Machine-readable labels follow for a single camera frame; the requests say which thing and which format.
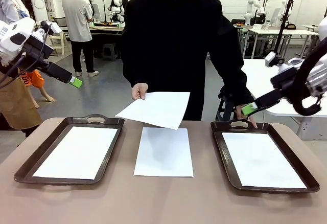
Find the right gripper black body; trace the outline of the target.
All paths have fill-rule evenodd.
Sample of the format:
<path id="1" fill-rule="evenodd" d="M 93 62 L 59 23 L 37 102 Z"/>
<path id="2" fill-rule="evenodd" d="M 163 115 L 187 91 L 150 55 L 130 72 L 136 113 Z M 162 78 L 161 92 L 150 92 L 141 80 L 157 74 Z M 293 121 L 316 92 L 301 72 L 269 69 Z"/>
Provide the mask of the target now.
<path id="1" fill-rule="evenodd" d="M 301 92 L 293 87 L 297 71 L 298 69 L 295 67 L 288 67 L 270 79 L 274 88 L 270 92 L 270 99 L 296 99 L 301 97 Z"/>

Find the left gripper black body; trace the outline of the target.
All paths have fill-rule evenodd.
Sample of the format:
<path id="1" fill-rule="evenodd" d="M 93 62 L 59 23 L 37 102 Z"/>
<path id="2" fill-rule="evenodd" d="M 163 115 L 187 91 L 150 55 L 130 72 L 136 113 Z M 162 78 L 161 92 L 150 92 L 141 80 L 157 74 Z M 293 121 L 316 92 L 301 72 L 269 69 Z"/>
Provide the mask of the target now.
<path id="1" fill-rule="evenodd" d="M 48 59 L 53 50 L 54 49 L 47 45 L 43 40 L 40 40 L 33 35 L 27 39 L 22 47 L 22 51 L 26 52 L 25 60 L 27 63 Z"/>

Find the person's right hand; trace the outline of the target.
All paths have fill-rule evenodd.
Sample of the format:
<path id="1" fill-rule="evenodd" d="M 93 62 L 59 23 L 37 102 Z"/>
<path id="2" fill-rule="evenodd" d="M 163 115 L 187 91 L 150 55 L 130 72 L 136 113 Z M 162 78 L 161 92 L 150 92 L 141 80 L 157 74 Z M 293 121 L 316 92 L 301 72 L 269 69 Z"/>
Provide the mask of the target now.
<path id="1" fill-rule="evenodd" d="M 146 83 L 137 83 L 136 85 L 133 86 L 131 91 L 132 99 L 134 101 L 138 99 L 145 100 L 147 90 L 148 90 L 148 85 Z"/>

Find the person's left hand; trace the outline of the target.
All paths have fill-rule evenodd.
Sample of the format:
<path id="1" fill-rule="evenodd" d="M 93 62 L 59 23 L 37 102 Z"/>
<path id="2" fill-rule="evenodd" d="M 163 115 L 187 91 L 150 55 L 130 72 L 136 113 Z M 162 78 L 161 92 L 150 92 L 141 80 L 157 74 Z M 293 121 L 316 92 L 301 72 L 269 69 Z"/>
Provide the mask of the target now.
<path id="1" fill-rule="evenodd" d="M 258 126 L 256 124 L 256 121 L 255 121 L 253 116 L 246 116 L 246 115 L 243 114 L 241 105 L 236 106 L 236 115 L 237 115 L 238 120 L 240 120 L 240 119 L 248 120 L 248 121 L 251 122 L 251 124 L 254 126 L 255 129 L 258 128 Z"/>

